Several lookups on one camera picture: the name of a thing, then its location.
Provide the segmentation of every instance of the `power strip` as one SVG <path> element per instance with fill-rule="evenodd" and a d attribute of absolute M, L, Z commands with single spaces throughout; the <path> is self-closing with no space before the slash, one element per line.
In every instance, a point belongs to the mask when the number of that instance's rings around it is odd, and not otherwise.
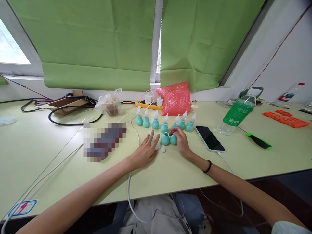
<path fill-rule="evenodd" d="M 156 102 L 153 102 L 151 105 L 145 104 L 145 101 L 136 101 L 135 102 L 136 106 L 141 106 L 141 108 L 149 108 L 153 110 L 163 110 L 163 106 L 157 106 Z"/>

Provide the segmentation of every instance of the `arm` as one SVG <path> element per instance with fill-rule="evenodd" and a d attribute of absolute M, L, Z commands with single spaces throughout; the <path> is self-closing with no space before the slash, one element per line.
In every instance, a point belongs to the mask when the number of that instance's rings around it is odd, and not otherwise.
<path fill-rule="evenodd" d="M 179 127 L 176 127 L 170 131 L 170 135 L 172 134 L 178 139 L 178 147 L 181 154 L 201 170 L 207 170 L 209 162 L 190 150 L 185 133 Z M 211 165 L 211 169 L 207 174 L 230 193 L 261 214 L 271 226 L 277 221 L 288 221 L 307 229 L 284 205 L 247 181 L 214 164 Z"/>
<path fill-rule="evenodd" d="M 153 136 L 154 131 L 151 135 L 147 135 L 133 154 L 59 200 L 27 223 L 17 233 L 64 233 L 109 187 L 131 171 L 145 167 L 153 161 L 157 154 L 155 147 L 160 135 L 157 135 L 156 140 L 151 145 Z"/>

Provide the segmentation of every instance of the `person's left hand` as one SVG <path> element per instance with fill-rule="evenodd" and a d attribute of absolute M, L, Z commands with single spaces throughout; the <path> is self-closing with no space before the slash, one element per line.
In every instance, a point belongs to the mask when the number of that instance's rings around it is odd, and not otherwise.
<path fill-rule="evenodd" d="M 156 140 L 151 145 L 154 137 L 154 131 L 147 135 L 142 144 L 128 157 L 133 170 L 142 168 L 150 164 L 157 154 L 155 147 L 159 141 L 160 134 L 157 134 Z"/>

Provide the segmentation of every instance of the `cardboard box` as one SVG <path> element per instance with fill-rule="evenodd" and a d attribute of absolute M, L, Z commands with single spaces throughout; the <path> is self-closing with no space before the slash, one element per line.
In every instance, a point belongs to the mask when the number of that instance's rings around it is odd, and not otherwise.
<path fill-rule="evenodd" d="M 74 96 L 81 96 L 83 95 L 82 91 L 78 91 L 78 90 L 73 90 L 72 91 Z M 64 106 L 86 106 L 88 104 L 88 102 L 86 100 L 83 99 L 78 99 L 78 98 L 72 98 L 72 97 L 66 97 L 64 99 L 58 100 L 58 101 L 54 101 L 51 102 L 49 105 L 42 105 L 42 106 L 36 106 L 39 108 L 44 108 L 44 109 L 51 109 L 51 110 L 55 110 L 58 107 L 64 107 Z M 78 110 L 79 107 L 69 107 L 69 108 L 64 108 L 61 110 L 57 110 L 56 112 L 54 112 L 54 114 L 60 114 L 60 115 L 68 115 L 76 110 Z"/>

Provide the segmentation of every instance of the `screwdriver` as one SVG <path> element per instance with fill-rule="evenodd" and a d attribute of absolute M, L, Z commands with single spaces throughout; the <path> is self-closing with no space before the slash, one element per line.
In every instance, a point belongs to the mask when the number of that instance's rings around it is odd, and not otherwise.
<path fill-rule="evenodd" d="M 252 133 L 248 133 L 246 132 L 244 129 L 238 127 L 240 130 L 242 130 L 243 132 L 246 133 L 246 136 L 250 137 L 257 145 L 259 145 L 260 147 L 266 149 L 266 150 L 271 150 L 273 147 L 268 143 L 266 142 L 265 140 L 261 139 L 261 138 L 258 138 L 256 137 L 254 134 Z"/>

